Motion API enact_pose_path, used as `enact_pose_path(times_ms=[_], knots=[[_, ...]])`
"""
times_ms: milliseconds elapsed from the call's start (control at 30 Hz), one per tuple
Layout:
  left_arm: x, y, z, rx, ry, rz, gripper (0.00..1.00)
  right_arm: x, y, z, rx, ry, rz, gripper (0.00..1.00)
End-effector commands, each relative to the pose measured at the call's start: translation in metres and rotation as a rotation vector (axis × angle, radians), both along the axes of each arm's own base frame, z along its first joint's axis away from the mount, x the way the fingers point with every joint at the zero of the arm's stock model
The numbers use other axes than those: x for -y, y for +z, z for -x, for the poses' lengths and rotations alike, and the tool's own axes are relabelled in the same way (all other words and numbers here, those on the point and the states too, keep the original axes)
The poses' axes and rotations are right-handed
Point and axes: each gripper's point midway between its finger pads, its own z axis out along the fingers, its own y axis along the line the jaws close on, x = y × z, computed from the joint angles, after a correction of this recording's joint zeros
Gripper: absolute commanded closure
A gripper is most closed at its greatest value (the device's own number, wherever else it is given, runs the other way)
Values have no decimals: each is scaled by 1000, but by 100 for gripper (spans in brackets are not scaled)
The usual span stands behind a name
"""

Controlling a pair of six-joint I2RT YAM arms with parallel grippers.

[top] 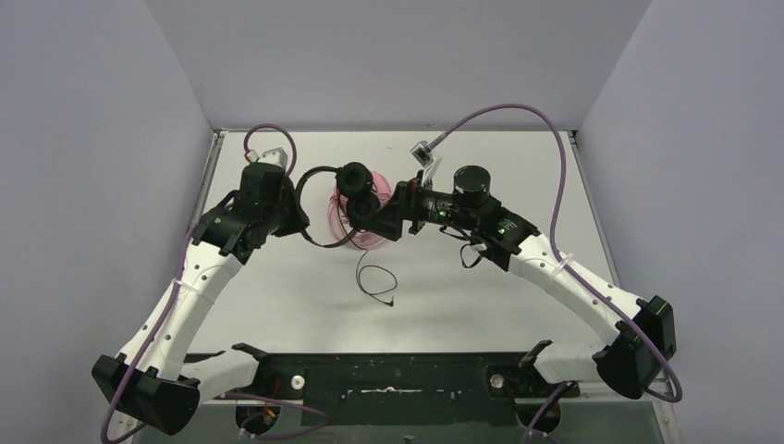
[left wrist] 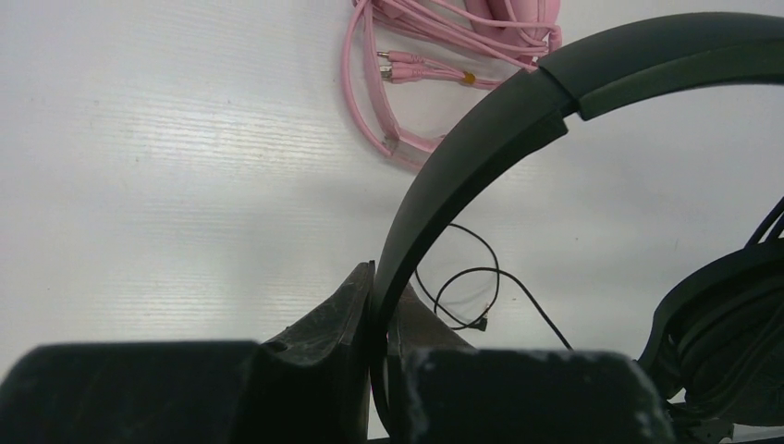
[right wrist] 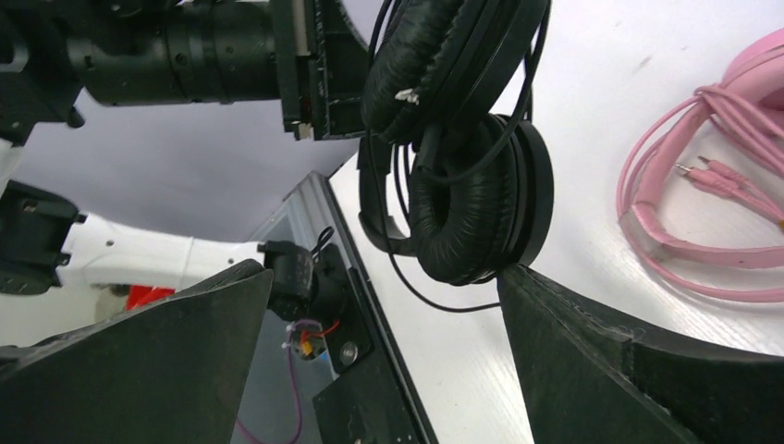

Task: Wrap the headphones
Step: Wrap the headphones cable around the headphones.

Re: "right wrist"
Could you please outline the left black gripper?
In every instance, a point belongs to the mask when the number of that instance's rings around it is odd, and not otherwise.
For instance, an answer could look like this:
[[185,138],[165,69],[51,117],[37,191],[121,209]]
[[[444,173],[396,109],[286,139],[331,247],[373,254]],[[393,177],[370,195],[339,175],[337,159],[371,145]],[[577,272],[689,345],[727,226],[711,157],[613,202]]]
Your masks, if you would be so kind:
[[296,140],[360,137],[367,43],[342,1],[269,3],[284,131]]

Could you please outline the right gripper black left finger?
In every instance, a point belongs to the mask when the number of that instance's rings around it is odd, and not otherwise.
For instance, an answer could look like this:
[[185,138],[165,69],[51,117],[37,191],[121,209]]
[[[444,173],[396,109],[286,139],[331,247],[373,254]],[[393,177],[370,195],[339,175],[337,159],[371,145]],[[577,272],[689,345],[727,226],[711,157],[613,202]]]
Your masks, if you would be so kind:
[[1,350],[5,443],[228,443],[271,294],[246,260],[157,302]]

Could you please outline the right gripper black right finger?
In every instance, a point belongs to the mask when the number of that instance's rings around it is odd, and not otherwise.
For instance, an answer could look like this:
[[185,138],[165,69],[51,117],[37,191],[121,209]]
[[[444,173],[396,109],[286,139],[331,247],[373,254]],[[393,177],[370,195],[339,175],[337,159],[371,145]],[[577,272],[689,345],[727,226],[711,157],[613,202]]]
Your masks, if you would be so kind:
[[538,443],[779,443],[783,360],[685,336],[520,265],[498,296]]

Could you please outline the black on-ear headphones with cable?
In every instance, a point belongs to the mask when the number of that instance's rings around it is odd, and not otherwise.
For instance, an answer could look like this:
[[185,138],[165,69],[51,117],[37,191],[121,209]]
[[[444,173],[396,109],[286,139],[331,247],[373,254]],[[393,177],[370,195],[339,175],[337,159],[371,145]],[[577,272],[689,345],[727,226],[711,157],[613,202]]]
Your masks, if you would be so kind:
[[386,1],[361,98],[359,219],[391,261],[483,284],[541,251],[553,169],[533,125],[548,1]]

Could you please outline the pink over-ear headphones with cable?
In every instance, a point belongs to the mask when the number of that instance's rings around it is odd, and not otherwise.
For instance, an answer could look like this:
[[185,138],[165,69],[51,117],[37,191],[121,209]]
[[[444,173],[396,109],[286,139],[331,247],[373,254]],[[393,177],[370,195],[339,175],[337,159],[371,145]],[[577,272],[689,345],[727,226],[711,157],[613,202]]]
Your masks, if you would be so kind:
[[675,258],[718,267],[771,269],[783,265],[780,246],[727,249],[695,244],[667,232],[658,219],[665,182],[674,169],[700,191],[730,199],[781,226],[783,209],[736,169],[705,159],[704,168],[679,164],[698,129],[711,123],[758,166],[783,175],[783,31],[776,30],[741,51],[717,83],[662,116],[633,146],[619,176],[616,211],[626,241],[644,265],[669,284],[706,297],[749,303],[782,302],[783,289],[725,290],[708,287],[667,269],[634,234],[640,228],[654,246]]

